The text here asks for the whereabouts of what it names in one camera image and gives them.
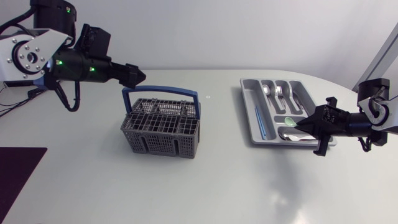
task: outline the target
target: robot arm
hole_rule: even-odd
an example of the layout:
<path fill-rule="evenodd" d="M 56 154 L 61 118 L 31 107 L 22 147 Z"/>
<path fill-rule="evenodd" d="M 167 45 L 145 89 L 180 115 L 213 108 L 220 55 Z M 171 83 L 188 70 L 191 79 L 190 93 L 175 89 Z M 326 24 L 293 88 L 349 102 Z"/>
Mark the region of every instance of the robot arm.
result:
<path fill-rule="evenodd" d="M 129 88 L 145 80 L 137 66 L 120 65 L 108 57 L 111 35 L 85 24 L 75 43 L 76 10 L 64 0 L 30 0 L 31 9 L 0 26 L 0 34 L 34 14 L 35 29 L 0 35 L 0 81 L 33 81 L 43 90 L 55 90 L 69 111 L 80 102 L 80 82 L 110 78 Z M 75 105 L 70 107 L 59 80 L 75 81 Z"/>
<path fill-rule="evenodd" d="M 372 144 L 383 146 L 387 133 L 398 134 L 398 99 L 389 100 L 389 86 L 384 78 L 362 82 L 357 100 L 359 113 L 341 110 L 336 107 L 336 98 L 327 98 L 328 104 L 317 106 L 314 114 L 299 121 L 295 128 L 319 140 L 314 151 L 319 156 L 326 155 L 330 136 L 358 137 L 365 152 Z"/>

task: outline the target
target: table surface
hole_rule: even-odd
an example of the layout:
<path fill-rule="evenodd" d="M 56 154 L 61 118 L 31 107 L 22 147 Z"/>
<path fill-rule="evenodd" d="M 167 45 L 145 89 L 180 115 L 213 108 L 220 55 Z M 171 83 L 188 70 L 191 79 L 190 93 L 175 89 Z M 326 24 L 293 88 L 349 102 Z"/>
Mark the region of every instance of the table surface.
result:
<path fill-rule="evenodd" d="M 254 145 L 239 79 L 300 80 L 316 104 L 335 96 L 355 112 L 351 90 L 276 70 L 145 73 L 143 85 L 198 92 L 196 157 L 132 153 L 115 80 L 82 83 L 75 113 L 46 92 L 0 119 L 2 146 L 48 148 L 4 223 L 398 223 L 397 136 L 369 153 L 356 138 L 339 137 L 326 157 L 311 147 Z M 63 86 L 73 93 L 72 82 Z M 189 100 L 145 92 L 131 101 L 142 97 Z"/>

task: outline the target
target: cutlery tray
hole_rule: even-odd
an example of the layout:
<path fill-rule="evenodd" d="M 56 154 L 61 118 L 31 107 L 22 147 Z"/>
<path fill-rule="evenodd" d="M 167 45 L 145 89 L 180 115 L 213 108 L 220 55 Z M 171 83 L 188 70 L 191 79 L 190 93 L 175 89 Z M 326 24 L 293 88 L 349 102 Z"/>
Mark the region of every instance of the cutlery tray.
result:
<path fill-rule="evenodd" d="M 269 87 L 268 96 L 264 85 Z M 318 141 L 288 141 L 280 135 L 291 134 L 302 137 L 307 133 L 299 131 L 285 124 L 285 118 L 290 117 L 296 123 L 313 114 L 315 102 L 303 83 L 297 80 L 263 80 L 256 78 L 242 78 L 241 87 L 244 104 L 248 115 L 251 139 L 254 144 L 280 144 L 294 146 L 317 146 Z M 264 129 L 263 139 L 255 107 L 258 108 Z M 336 145 L 336 139 L 331 138 L 330 146 Z"/>

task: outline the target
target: gray plastic basket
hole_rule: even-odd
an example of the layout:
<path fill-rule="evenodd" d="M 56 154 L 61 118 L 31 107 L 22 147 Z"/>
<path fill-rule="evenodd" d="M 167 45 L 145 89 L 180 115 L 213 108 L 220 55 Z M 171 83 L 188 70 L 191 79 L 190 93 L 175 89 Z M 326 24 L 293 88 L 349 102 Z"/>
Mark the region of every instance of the gray plastic basket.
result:
<path fill-rule="evenodd" d="M 192 96 L 194 102 L 140 98 L 131 106 L 128 93 L 134 91 L 178 93 Z M 121 130 L 133 152 L 195 157 L 200 136 L 197 92 L 167 86 L 137 86 L 123 89 L 123 97 L 127 114 Z"/>

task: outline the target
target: blue handle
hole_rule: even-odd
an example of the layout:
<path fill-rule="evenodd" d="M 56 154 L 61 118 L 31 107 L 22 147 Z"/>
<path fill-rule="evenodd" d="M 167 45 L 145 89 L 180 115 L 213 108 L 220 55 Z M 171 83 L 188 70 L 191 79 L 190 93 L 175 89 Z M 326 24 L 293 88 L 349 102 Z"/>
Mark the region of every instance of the blue handle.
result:
<path fill-rule="evenodd" d="M 170 87 L 170 86 L 141 85 L 141 86 L 136 86 L 135 89 L 127 88 L 127 87 L 123 88 L 122 94 L 123 94 L 124 105 L 126 106 L 127 113 L 131 113 L 131 110 L 132 110 L 129 93 L 138 92 L 138 91 L 161 91 L 161 92 L 165 92 L 165 93 L 175 93 L 175 94 L 184 95 L 184 96 L 191 96 L 193 98 L 193 103 L 195 104 L 195 111 L 196 111 L 197 119 L 200 119 L 198 93 L 196 91 L 186 90 L 183 88 L 175 88 L 175 87 Z"/>

